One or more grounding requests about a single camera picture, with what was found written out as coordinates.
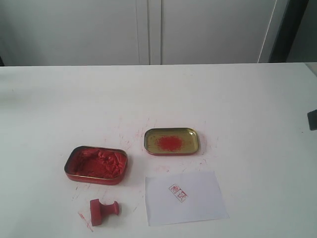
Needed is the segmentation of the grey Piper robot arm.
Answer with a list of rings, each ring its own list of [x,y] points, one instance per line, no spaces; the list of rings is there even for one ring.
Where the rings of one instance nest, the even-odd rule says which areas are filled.
[[[309,129],[311,131],[317,130],[317,110],[307,113]]]

